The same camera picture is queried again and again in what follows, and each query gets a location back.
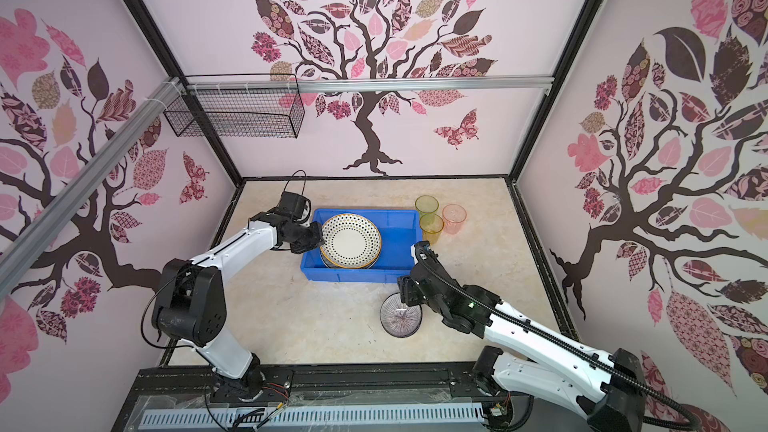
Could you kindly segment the dotted plate yellow rim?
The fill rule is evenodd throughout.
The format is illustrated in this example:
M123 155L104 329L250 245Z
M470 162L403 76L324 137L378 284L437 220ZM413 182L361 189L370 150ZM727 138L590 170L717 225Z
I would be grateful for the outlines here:
M321 259L331 268L371 268L383 248L379 229L370 219L359 214L334 215L322 225L321 232Z

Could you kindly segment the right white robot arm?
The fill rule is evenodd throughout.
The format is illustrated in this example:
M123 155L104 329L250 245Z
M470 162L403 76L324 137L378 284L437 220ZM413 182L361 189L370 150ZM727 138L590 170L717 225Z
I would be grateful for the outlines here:
M564 337L476 285L429 273L403 276L397 285L406 305L425 305L445 326L486 340L471 372L484 395L526 394L575 413L594 431L641 429L645 394L598 367L618 365L636 379L629 353L611 354Z

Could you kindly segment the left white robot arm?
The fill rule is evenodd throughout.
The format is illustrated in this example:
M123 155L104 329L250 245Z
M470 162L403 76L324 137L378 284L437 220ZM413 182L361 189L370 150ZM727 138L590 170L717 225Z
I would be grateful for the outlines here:
M253 400L261 395L265 378L259 358L226 325L225 285L264 252L287 245L289 252L300 255L322 243L317 222L259 213L218 246L164 266L151 325L204 358L212 368L215 385L240 400Z

